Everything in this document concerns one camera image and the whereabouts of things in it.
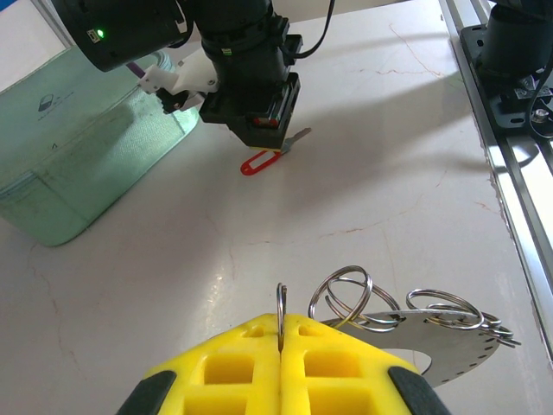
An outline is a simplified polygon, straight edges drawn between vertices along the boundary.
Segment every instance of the purple object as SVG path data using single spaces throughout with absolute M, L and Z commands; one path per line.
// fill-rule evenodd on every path
M 142 79 L 146 74 L 141 67 L 139 67 L 135 62 L 127 63 L 127 67 L 133 72 L 138 78 Z

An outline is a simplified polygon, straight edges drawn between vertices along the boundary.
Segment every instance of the white marble surface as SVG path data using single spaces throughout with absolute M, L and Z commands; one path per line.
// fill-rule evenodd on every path
M 0 11 L 0 39 L 0 92 L 63 50 L 30 0 Z
M 313 44 L 322 21 L 293 30 Z M 553 413 L 553 377 L 437 1 L 336 16 L 296 70 L 287 156 L 199 125 L 88 232 L 45 248 L 0 221 L 0 413 L 114 413 L 148 368 L 366 267 L 403 303 L 437 288 L 524 343 L 440 386 L 454 414 Z M 374 310 L 384 306 L 376 302 Z

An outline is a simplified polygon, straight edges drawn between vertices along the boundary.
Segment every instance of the perforated metal plate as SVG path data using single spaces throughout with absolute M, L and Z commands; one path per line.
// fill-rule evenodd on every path
M 372 333 L 358 329 L 351 324 L 338 328 L 339 331 L 367 342 L 376 348 L 397 348 L 415 350 L 427 354 L 432 362 L 423 372 L 423 377 L 432 387 L 443 385 L 470 372 L 486 361 L 500 344 L 497 339 L 481 330 L 448 329 L 431 322 L 435 312 L 427 310 L 401 310 L 370 314 L 370 317 L 390 320 L 395 316 L 404 321 L 390 333 Z M 441 318 L 456 319 L 470 316 L 459 311 L 443 311 Z M 332 326 L 339 320 L 328 320 Z

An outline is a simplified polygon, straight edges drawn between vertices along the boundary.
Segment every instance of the crack in surface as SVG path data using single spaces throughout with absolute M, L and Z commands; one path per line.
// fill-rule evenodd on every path
M 473 203 L 480 206 L 482 209 L 484 209 L 487 212 L 490 212 L 492 214 L 501 214 L 500 212 L 496 212 L 495 210 L 492 210 L 489 206 L 487 206 L 485 203 L 483 203 L 481 201 L 473 201 Z
M 371 223 L 370 225 L 367 225 L 366 227 L 354 227 L 354 228 L 351 228 L 351 229 L 346 229 L 346 230 L 339 230 L 339 231 L 334 231 L 332 233 L 324 233 L 323 235 L 319 235 L 317 237 L 317 239 L 323 239 L 323 238 L 328 238 L 330 236 L 334 236 L 334 235 L 339 235 L 339 234 L 347 234 L 347 233 L 357 233 L 357 232 L 363 232 L 363 231 L 366 231 L 367 229 L 371 229 L 372 227 L 376 227 L 378 225 L 382 225 L 383 223 L 386 223 L 386 222 L 389 222 L 390 220 L 394 220 L 400 216 L 404 216 L 405 214 L 408 214 L 409 212 L 411 212 L 412 210 L 416 209 L 419 205 L 419 203 L 421 202 L 421 199 L 424 197 L 424 194 L 420 194 L 417 198 L 416 198 L 416 201 L 415 203 L 413 204 L 413 206 L 411 207 L 408 207 L 407 209 L 397 213 L 397 214 L 394 214 L 392 216 L 389 216 L 388 218 L 386 219 L 382 219 L 382 220 L 378 220 L 376 222 L 373 222 Z
M 234 262 L 234 254 L 232 252 L 232 244 L 228 246 L 228 256 L 231 257 L 231 276 L 232 280 L 236 279 L 236 263 Z
M 268 244 L 272 244 L 272 245 L 277 245 L 277 246 L 286 246 L 286 245 L 293 245 L 297 243 L 296 240 L 291 240 L 290 242 L 277 242 L 275 240 L 267 240 L 267 239 L 264 239 L 264 240 L 255 240 L 255 241 L 252 241 L 252 242 L 245 242 L 243 245 L 246 245 L 246 246 L 257 246 L 257 245 L 268 245 Z
M 390 69 L 389 71 L 382 72 L 377 71 L 379 75 L 388 75 L 390 73 L 397 73 L 398 75 L 424 75 L 428 73 L 429 71 L 419 71 L 419 72 L 411 72 L 411 71 L 398 71 L 397 69 Z
M 407 40 L 402 37 L 394 28 L 393 28 L 393 25 L 390 23 L 389 25 L 389 28 L 390 30 L 394 33 L 394 35 L 396 35 L 399 39 L 401 39 L 404 43 L 405 43 L 405 46 L 409 49 L 409 51 L 411 52 L 411 54 L 413 55 L 413 57 L 416 59 L 416 61 L 418 63 L 421 64 L 421 66 L 426 69 L 426 71 L 428 73 L 432 73 L 436 78 L 440 79 L 442 76 L 443 76 L 443 73 L 441 72 L 437 72 L 437 71 L 433 71 L 432 69 L 430 69 L 429 67 L 427 67 L 423 61 L 421 61 L 419 59 L 419 57 L 416 55 L 415 51 L 413 50 L 413 48 L 410 46 L 410 44 L 407 42 Z
M 206 220 L 211 224 L 211 226 L 212 226 L 213 230 L 215 231 L 215 233 L 218 234 L 219 236 L 222 236 L 222 232 L 219 230 L 219 228 L 215 224 L 215 221 L 213 220 L 213 218 L 207 212 L 207 209 L 204 212 L 204 216 L 205 216 Z
M 442 173 L 442 177 L 440 177 L 440 181 L 438 182 L 438 184 L 435 185 L 435 188 L 439 188 L 442 185 L 443 179 L 445 179 L 447 175 L 448 169 L 445 169 L 445 171 Z
M 390 260 L 391 278 L 392 278 L 393 283 L 394 283 L 394 288 L 396 289 L 396 295 L 399 295 L 399 288 L 397 287 L 397 279 L 396 279 L 396 265 L 394 263 L 394 258 L 393 258 L 393 255 L 391 253 L 390 241 L 388 240 L 388 235 L 386 234 L 385 229 L 382 227 L 382 228 L 380 228 L 380 230 L 382 231 L 382 236 L 384 236 L 384 241 L 385 241 L 385 244 L 386 244 L 386 251 L 388 252 L 388 259 Z
M 489 149 L 487 148 L 486 143 L 484 142 L 484 136 L 482 135 L 480 131 L 480 126 L 478 124 L 478 121 L 476 120 L 476 116 L 474 113 L 472 113 L 471 119 L 473 120 L 474 128 L 478 132 L 478 137 L 480 139 L 480 148 L 482 149 L 482 152 L 484 153 L 484 158 L 486 159 L 486 165 L 488 167 L 488 170 L 490 172 L 490 176 L 487 178 L 487 180 L 490 183 L 490 186 L 492 186 L 493 192 L 495 194 L 495 198 L 498 201 L 499 205 L 499 212 L 497 213 L 500 217 L 503 223 L 505 224 L 505 228 L 507 230 L 507 233 L 509 234 L 509 237 L 514 242 L 516 240 L 514 229 L 511 228 L 511 222 L 507 219 L 507 212 L 506 212 L 506 205 L 505 201 L 503 199 L 503 195 L 501 194 L 501 185 L 498 182 L 498 177 L 496 177 L 495 172 L 493 171 L 493 161 L 490 158 Z
M 39 244 L 37 242 L 34 245 L 32 245 L 31 248 L 29 249 L 29 254 L 27 256 L 27 267 L 33 272 L 34 278 L 41 280 L 44 283 L 44 285 L 46 285 L 48 299 L 52 304 L 52 309 L 54 310 L 54 315 L 56 318 L 56 335 L 58 339 L 58 348 L 60 349 L 61 357 L 66 358 L 67 356 L 69 356 L 75 368 L 77 369 L 77 372 L 83 377 L 84 380 L 86 380 L 86 376 L 80 367 L 80 364 L 79 364 L 79 361 L 77 360 L 77 356 L 75 355 L 75 352 L 73 352 L 72 349 L 67 348 L 63 342 L 63 337 L 61 335 L 61 325 L 63 323 L 63 315 L 61 313 L 61 308 L 52 292 L 52 283 L 50 283 L 50 280 L 42 272 L 38 272 L 38 270 L 32 263 L 33 251 L 38 245 Z

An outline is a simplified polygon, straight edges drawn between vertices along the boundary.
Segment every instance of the translucent plastic container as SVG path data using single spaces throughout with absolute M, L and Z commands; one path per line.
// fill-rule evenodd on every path
M 101 73 L 77 48 L 0 94 L 0 109 L 0 216 L 46 246 L 86 229 L 199 119 L 163 114 L 126 67 Z

